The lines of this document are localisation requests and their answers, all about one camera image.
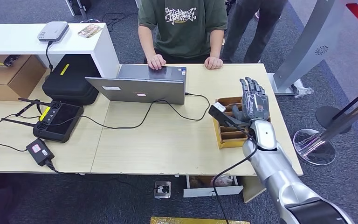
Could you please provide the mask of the person's right hand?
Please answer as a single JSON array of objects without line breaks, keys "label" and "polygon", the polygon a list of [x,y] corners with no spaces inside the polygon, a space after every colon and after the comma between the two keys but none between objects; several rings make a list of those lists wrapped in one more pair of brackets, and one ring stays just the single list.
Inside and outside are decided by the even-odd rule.
[{"label": "person's right hand", "polygon": [[160,54],[154,54],[146,57],[149,68],[160,70],[166,64],[166,60]]}]

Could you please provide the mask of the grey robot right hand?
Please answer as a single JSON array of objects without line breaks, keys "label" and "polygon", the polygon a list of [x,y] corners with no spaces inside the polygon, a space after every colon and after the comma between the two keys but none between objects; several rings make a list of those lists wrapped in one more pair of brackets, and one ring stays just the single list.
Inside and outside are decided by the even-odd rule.
[{"label": "grey robot right hand", "polygon": [[242,85],[242,110],[236,105],[232,112],[236,119],[242,122],[248,122],[254,119],[269,119],[269,98],[264,88],[250,77],[240,79]]}]

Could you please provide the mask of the person's left hand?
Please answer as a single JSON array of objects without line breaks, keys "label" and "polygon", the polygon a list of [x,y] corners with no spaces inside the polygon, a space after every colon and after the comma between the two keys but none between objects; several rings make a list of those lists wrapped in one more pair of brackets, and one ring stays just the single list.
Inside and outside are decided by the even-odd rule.
[{"label": "person's left hand", "polygon": [[205,60],[204,66],[208,70],[220,69],[223,66],[223,61],[218,57],[210,56]]}]

